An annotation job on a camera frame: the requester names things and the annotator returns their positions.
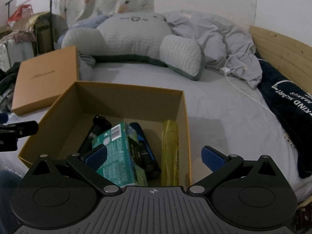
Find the orange box lid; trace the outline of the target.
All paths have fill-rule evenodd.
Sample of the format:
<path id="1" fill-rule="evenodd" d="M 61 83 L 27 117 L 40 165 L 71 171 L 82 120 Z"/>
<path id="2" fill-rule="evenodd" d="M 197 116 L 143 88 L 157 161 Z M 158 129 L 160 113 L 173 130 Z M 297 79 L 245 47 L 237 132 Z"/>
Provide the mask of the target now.
<path id="1" fill-rule="evenodd" d="M 23 61 L 15 83 L 12 112 L 20 116 L 49 107 L 78 79 L 75 46 Z"/>

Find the black garment pile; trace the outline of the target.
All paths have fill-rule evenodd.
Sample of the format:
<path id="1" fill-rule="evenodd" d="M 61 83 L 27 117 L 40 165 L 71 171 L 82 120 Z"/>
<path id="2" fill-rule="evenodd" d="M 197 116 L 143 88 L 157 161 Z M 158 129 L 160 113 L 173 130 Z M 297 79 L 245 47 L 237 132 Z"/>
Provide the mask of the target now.
<path id="1" fill-rule="evenodd" d="M 4 72 L 1 69 L 1 84 L 0 84 L 1 95 L 3 95 L 4 92 L 8 90 L 12 84 L 16 83 L 20 65 L 21 62 L 15 62 L 14 65 L 6 72 Z"/>

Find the orange cardboard box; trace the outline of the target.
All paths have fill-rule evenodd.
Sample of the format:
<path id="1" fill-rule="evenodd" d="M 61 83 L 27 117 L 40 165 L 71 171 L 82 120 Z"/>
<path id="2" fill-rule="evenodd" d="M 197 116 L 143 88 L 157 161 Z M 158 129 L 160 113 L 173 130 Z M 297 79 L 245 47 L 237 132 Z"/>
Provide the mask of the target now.
<path id="1" fill-rule="evenodd" d="M 80 81 L 71 85 L 39 121 L 18 158 L 30 168 L 41 154 L 65 159 L 76 153 L 90 130 L 95 115 L 113 126 L 137 122 L 141 125 L 157 160 L 161 161 L 163 123 L 178 124 L 179 185 L 191 184 L 191 150 L 188 115 L 181 90 Z"/>

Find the green printed carton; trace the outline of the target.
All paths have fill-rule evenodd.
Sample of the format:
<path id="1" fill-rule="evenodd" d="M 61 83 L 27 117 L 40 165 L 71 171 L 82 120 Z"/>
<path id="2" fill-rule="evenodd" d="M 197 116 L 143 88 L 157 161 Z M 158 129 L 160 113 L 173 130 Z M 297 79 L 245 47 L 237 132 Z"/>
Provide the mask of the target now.
<path id="1" fill-rule="evenodd" d="M 93 139 L 93 147 L 100 144 L 107 148 L 107 160 L 97 169 L 98 174 L 121 188 L 148 185 L 141 168 L 137 132 L 129 124 L 119 123 Z"/>

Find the silver foil bag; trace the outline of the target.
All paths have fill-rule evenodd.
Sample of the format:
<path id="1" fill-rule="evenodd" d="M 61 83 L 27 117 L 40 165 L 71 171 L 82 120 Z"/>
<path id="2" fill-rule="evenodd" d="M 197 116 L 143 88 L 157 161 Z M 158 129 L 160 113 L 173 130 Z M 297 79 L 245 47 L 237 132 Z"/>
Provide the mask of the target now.
<path id="1" fill-rule="evenodd" d="M 1 43 L 1 69 L 7 72 L 15 62 L 23 62 L 34 57 L 32 43 L 16 43 L 10 39 Z"/>

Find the black cylindrical bottle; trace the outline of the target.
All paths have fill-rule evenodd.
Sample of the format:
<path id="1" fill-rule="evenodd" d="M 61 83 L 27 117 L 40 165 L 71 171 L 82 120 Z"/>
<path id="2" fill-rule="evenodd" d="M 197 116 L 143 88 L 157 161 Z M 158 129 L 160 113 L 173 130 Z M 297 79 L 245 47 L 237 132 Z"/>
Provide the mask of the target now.
<path id="1" fill-rule="evenodd" d="M 79 150 L 78 154 L 83 155 L 90 151 L 93 147 L 92 142 L 93 140 L 101 135 L 102 133 L 110 130 L 112 128 L 112 124 L 102 115 L 96 115 L 93 118 L 93 125 L 91 126 L 91 129 L 87 133 L 87 136 L 83 140 Z"/>

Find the yellow transparent pouch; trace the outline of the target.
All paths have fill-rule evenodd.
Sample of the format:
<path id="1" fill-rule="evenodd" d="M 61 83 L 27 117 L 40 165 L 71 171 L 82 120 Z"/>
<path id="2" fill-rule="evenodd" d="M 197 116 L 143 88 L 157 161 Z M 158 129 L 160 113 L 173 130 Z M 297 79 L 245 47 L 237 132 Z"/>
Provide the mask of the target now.
<path id="1" fill-rule="evenodd" d="M 161 186 L 179 184 L 179 130 L 175 121 L 163 122 L 161 147 Z"/>

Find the black blue flat device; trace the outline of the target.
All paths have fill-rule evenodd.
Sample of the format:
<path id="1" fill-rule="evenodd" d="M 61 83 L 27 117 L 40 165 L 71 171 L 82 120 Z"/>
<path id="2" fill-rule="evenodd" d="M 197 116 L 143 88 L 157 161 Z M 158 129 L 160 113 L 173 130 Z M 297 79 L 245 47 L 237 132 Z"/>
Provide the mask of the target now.
<path id="1" fill-rule="evenodd" d="M 161 169 L 142 127 L 137 122 L 130 123 L 129 126 L 136 131 L 139 144 L 137 148 L 138 156 L 135 159 L 136 164 L 144 169 L 148 182 L 158 180 L 161 176 Z"/>

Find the grey crumpled garment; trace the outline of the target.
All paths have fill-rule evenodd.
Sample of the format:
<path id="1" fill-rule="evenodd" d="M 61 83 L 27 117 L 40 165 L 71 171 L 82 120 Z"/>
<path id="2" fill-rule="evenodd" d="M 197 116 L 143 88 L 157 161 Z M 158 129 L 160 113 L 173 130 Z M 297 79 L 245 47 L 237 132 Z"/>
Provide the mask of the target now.
<path id="1" fill-rule="evenodd" d="M 91 81 L 93 77 L 93 67 L 96 64 L 95 59 L 89 55 L 78 54 L 78 64 L 79 64 L 79 80 Z"/>

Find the brown cardboard box pile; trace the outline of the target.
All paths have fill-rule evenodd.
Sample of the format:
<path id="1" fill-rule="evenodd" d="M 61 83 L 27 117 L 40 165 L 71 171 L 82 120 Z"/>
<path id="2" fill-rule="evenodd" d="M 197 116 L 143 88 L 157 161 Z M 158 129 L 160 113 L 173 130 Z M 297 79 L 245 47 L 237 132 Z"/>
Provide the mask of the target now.
<path id="1" fill-rule="evenodd" d="M 28 15 L 16 21 L 13 31 L 28 31 L 33 33 L 35 41 L 32 42 L 35 56 L 54 50 L 54 43 L 67 31 L 66 19 L 50 12 L 41 12 Z"/>

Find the red white plastic bag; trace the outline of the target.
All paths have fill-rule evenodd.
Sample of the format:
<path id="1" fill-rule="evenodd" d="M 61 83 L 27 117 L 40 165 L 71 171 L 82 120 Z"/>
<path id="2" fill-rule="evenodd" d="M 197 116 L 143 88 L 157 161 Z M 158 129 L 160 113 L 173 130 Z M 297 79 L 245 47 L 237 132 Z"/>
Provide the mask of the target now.
<path id="1" fill-rule="evenodd" d="M 7 24 L 9 27 L 12 27 L 18 20 L 23 19 L 32 14 L 33 14 L 32 5 L 22 4 L 16 9 L 16 11 L 12 14 L 12 16 L 8 18 Z"/>

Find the light blue blanket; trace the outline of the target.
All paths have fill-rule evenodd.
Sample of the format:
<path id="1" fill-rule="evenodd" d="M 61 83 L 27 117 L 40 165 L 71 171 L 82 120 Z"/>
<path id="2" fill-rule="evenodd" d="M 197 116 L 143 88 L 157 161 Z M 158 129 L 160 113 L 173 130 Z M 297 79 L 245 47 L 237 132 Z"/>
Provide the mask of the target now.
<path id="1" fill-rule="evenodd" d="M 65 32 L 63 32 L 61 34 L 61 36 L 58 38 L 58 45 L 61 46 L 62 45 L 62 41 L 63 38 L 65 37 L 65 34 L 69 31 L 72 30 L 74 28 L 81 28 L 81 27 L 86 27 L 86 28 L 97 28 L 101 23 L 103 23 L 105 20 L 107 20 L 108 18 L 110 18 L 112 15 L 109 14 L 102 14 L 102 15 L 98 15 L 94 18 L 89 18 L 89 19 L 84 19 L 82 21 L 78 21 L 76 22 L 74 25 L 72 25 L 71 27 L 67 28 L 65 30 Z"/>

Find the wooden bed headboard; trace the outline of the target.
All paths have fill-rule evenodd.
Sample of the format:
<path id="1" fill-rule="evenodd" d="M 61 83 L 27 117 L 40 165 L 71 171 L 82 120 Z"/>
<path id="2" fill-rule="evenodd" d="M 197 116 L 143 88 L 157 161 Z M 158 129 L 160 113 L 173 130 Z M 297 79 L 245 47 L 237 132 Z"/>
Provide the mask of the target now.
<path id="1" fill-rule="evenodd" d="M 262 58 L 311 93 L 311 46 L 265 28 L 251 26 L 249 32 Z"/>

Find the grey crumpled duvet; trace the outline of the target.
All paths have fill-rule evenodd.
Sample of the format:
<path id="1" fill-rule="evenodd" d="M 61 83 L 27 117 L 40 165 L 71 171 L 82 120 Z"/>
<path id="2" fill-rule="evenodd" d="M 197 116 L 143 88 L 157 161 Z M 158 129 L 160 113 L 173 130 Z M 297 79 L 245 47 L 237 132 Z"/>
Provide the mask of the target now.
<path id="1" fill-rule="evenodd" d="M 172 31 L 197 42 L 205 54 L 206 69 L 230 74 L 255 89 L 262 79 L 262 69 L 255 56 L 256 46 L 249 32 L 219 15 L 193 10 L 164 12 Z"/>

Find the grey green backrest pillow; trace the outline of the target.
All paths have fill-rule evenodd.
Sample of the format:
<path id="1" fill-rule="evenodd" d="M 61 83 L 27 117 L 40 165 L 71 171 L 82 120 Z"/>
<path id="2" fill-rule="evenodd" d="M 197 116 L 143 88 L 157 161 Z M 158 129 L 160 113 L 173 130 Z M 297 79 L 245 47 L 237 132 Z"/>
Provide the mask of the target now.
<path id="1" fill-rule="evenodd" d="M 175 35 L 159 13 L 115 14 L 96 28 L 73 27 L 61 46 L 76 46 L 79 54 L 97 63 L 141 62 L 166 66 L 190 80 L 198 80 L 205 54 L 194 40 Z"/>

